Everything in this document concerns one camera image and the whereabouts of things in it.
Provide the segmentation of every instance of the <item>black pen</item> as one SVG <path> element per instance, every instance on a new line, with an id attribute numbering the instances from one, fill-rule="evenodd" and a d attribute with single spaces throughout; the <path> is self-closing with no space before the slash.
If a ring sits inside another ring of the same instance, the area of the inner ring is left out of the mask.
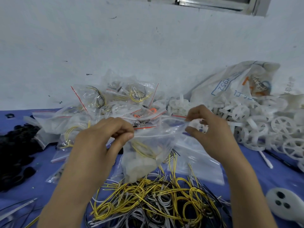
<path id="1" fill-rule="evenodd" d="M 270 152 L 269 150 L 264 150 L 265 153 L 268 153 L 270 156 L 274 157 L 276 160 L 279 160 L 280 162 L 282 162 L 284 165 L 286 165 L 287 167 L 289 167 L 290 169 L 298 172 L 298 173 L 302 173 L 302 171 L 294 165 L 291 165 L 290 163 L 288 163 L 287 161 L 283 160 L 282 158 L 280 158 L 279 156 L 275 155 L 274 153 Z"/>

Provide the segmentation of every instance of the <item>blue table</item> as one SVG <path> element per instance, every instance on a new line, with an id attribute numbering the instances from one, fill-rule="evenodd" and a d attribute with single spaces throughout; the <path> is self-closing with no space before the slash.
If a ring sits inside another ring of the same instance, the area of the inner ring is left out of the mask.
<path id="1" fill-rule="evenodd" d="M 13 113 L 14 118 L 7 119 L 5 114 Z M 0 113 L 0 134 L 4 135 L 8 131 L 13 130 L 15 125 L 23 125 L 23 116 L 30 116 L 32 110 L 19 110 L 19 111 L 2 111 Z M 260 181 L 261 187 L 264 194 L 268 192 L 269 189 L 274 187 L 282 187 L 295 192 L 299 197 L 304 200 L 304 173 L 297 173 L 281 162 L 277 161 L 273 157 L 265 154 L 268 159 L 272 162 L 274 168 L 270 169 L 263 161 L 260 154 L 256 151 L 249 150 L 241 146 L 241 150 L 245 157 L 248 159 L 256 175 Z M 60 168 L 63 164 L 62 162 L 52 164 L 50 161 L 55 154 L 55 147 L 49 146 L 42 153 L 35 154 L 35 160 L 30 164 L 34 168 L 38 169 L 36 174 L 30 179 L 26 180 L 20 186 L 12 188 L 8 192 L 0 193 L 0 209 L 14 204 L 18 201 L 25 200 L 28 198 L 39 197 L 35 207 L 40 207 L 45 205 L 52 196 L 56 185 L 51 183 L 46 183 L 45 180 L 52 175 L 56 170 Z M 289 159 L 287 156 L 283 156 L 284 159 L 290 163 L 296 164 L 295 161 Z M 223 199 L 229 200 L 230 190 L 227 181 L 227 176 L 224 173 L 225 185 L 219 186 L 209 182 L 202 182 L 215 194 L 222 195 Z M 28 224 L 34 218 L 36 218 L 40 213 L 39 211 L 34 211 L 27 219 L 25 224 Z M 280 228 L 284 227 L 299 227 L 295 222 L 289 222 L 278 217 L 275 217 L 276 222 Z"/>

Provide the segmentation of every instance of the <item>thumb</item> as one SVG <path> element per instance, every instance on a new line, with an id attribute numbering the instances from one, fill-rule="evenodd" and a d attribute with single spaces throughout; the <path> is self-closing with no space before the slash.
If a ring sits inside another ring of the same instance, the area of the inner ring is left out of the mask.
<path id="1" fill-rule="evenodd" d="M 196 140 L 198 140 L 202 145 L 206 140 L 206 134 L 198 131 L 196 128 L 187 126 L 185 129 L 186 132 L 188 132 L 192 137 L 194 137 Z"/>
<path id="2" fill-rule="evenodd" d="M 112 143 L 110 149 L 107 152 L 107 158 L 110 160 L 115 161 L 119 151 L 121 148 L 126 144 L 127 141 L 129 141 L 131 138 L 134 137 L 133 133 L 123 133 L 119 135 L 114 142 Z"/>

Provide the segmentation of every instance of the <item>wall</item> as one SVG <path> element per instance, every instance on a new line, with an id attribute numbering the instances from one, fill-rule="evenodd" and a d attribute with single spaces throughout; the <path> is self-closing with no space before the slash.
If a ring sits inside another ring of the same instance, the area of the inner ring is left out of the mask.
<path id="1" fill-rule="evenodd" d="M 292 67 L 300 85 L 303 6 L 272 0 L 263 18 L 141 1 L 0 0 L 0 110 L 58 108 L 75 99 L 71 84 L 99 84 L 109 68 L 176 95 L 215 68 L 264 60 L 281 63 L 286 82 Z"/>

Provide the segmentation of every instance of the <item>pile of wires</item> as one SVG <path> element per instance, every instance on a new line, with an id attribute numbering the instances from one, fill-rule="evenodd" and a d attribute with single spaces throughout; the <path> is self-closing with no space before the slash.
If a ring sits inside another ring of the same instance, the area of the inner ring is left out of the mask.
<path id="1" fill-rule="evenodd" d="M 102 186 L 88 205 L 92 210 L 85 214 L 86 226 L 226 227 L 222 211 L 228 218 L 231 217 L 224 205 L 225 201 L 200 183 L 191 166 L 187 179 L 176 177 L 176 158 L 177 155 L 174 155 L 172 167 L 168 162 L 171 170 L 169 174 L 159 166 L 157 171 L 133 184 L 113 181 Z M 98 195 L 104 191 L 111 194 L 104 201 L 98 201 Z"/>

